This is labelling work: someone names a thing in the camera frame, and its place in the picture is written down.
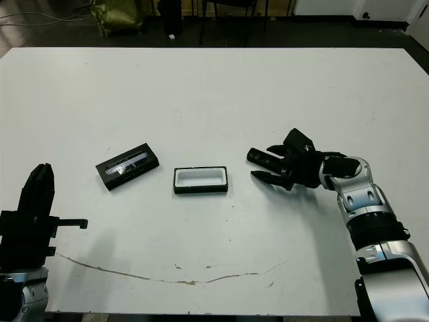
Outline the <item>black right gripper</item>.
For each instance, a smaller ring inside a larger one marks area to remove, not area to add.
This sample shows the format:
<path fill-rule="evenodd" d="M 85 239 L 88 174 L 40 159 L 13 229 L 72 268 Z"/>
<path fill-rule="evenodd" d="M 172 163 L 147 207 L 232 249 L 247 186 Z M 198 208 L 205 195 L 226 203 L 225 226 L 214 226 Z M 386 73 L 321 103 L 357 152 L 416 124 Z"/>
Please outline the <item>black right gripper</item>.
<path fill-rule="evenodd" d="M 251 174 L 258 180 L 273 186 L 280 186 L 290 191 L 295 184 L 315 189 L 321 185 L 319 171 L 324 160 L 322 152 L 299 152 L 290 149 L 288 144 L 273 145 L 267 151 L 279 156 L 283 162 L 281 175 L 254 170 Z"/>

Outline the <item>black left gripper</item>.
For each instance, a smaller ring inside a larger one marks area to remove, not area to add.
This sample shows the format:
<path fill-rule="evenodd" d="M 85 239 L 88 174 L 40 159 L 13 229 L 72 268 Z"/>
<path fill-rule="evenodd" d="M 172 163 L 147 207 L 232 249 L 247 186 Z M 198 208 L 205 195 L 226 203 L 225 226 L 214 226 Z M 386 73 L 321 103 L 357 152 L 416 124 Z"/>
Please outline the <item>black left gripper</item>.
<path fill-rule="evenodd" d="M 38 164 L 21 190 L 17 211 L 1 212 L 2 269 L 40 268 L 48 256 L 55 254 L 50 240 L 59 227 L 88 227 L 86 219 L 50 216 L 54 194 L 52 166 Z"/>

